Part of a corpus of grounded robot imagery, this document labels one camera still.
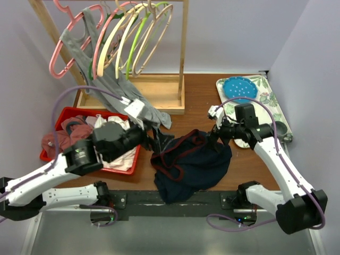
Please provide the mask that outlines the beige plastic hanger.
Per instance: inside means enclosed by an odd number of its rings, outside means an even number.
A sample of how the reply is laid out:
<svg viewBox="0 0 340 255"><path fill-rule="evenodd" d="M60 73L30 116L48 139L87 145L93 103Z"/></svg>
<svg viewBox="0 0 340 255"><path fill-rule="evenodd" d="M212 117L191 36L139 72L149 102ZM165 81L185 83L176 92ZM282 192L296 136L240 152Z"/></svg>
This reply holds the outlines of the beige plastic hanger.
<svg viewBox="0 0 340 255"><path fill-rule="evenodd" d="M145 69L146 65L149 63L157 47L162 41L172 20L173 8L174 8L173 4L170 4L167 1L158 2L157 4L152 3L152 1L148 1L148 9L152 15L152 21L150 23L148 30L146 31L146 35L141 43L141 46L132 64L131 74L134 78L138 77L141 74L141 72ZM140 62L140 58L148 49L149 44L153 41L155 35L158 33L158 30L162 25L164 25L164 28L162 32L160 32L159 37L155 42L155 45L150 50L149 55L146 57L145 61L141 64L140 68L137 69L138 64Z"/></svg>

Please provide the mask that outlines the navy tank top red trim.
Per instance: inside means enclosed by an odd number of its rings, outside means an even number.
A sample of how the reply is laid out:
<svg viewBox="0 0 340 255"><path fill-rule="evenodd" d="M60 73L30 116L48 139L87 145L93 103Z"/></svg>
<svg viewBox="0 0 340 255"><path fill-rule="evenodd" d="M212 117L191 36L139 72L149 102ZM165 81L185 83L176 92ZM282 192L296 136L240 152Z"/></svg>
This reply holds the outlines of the navy tank top red trim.
<svg viewBox="0 0 340 255"><path fill-rule="evenodd" d="M161 154L154 153L150 163L156 170L154 183L161 199L172 204L217 185L226 175L231 158L229 145L222 144L217 153L209 146L207 133L194 129L171 141Z"/></svg>

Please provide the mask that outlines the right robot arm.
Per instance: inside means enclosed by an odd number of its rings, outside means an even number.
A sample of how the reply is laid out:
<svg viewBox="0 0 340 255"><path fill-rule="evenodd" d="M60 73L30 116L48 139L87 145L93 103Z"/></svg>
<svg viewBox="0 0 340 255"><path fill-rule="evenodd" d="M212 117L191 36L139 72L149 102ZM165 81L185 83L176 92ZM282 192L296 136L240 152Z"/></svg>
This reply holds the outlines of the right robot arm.
<svg viewBox="0 0 340 255"><path fill-rule="evenodd" d="M208 134L212 145L221 139L241 139L262 159L279 185L280 194L266 189L257 181L240 184L236 191L236 205L248 209L257 205L274 215L286 234L325 225L327 195L315 190L288 158L279 144L274 126L260 124L252 104L234 107L236 122L230 122L222 106L211 106L208 117L216 121Z"/></svg>

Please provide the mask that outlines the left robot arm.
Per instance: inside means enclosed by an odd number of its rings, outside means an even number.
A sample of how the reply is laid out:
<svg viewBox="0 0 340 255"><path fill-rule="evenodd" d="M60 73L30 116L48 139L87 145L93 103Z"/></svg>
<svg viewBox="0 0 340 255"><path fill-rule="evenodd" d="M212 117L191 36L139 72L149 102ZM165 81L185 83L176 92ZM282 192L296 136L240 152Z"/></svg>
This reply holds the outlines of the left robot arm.
<svg viewBox="0 0 340 255"><path fill-rule="evenodd" d="M108 122L39 169L17 179L1 178L1 216L21 221L52 208L72 205L110 209L111 195L105 182L78 188L57 186L99 171L104 162L112 162L137 146L159 154L174 140L172 134L158 128L152 129L150 137L148 130L136 124L124 130L119 124Z"/></svg>

